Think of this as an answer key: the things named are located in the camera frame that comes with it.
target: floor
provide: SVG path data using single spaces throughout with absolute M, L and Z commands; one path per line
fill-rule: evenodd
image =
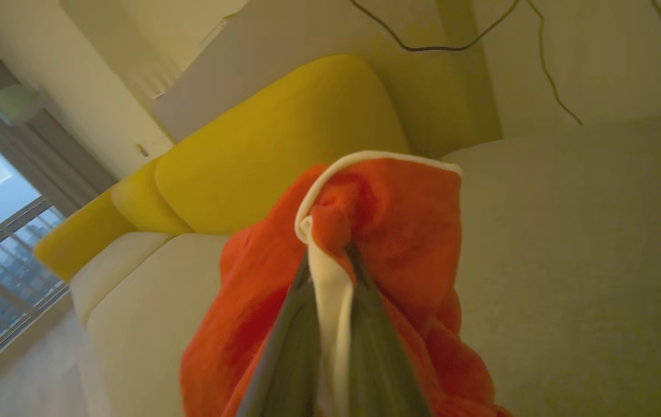
M 67 309 L 0 372 L 0 417 L 113 417 L 89 340 Z
M 470 0 L 359 3 L 408 45 L 463 45 L 476 37 Z M 439 3 L 452 18 L 445 29 Z M 481 48 L 406 51 L 348 0 L 250 0 L 156 101 L 153 115 L 179 142 L 293 69 L 340 53 L 374 69 L 415 153 L 439 158 L 502 138 Z

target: balcony railing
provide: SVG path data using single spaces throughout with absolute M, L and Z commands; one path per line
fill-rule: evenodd
M 0 349 L 68 290 L 31 254 L 63 219 L 41 197 L 0 224 Z

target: sofa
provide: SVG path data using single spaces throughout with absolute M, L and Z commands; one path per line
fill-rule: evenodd
M 388 94 L 354 56 L 322 58 L 222 114 L 70 216 L 34 248 L 69 283 L 118 417 L 178 417 L 180 356 L 219 291 L 229 235 L 301 172 L 407 153 Z

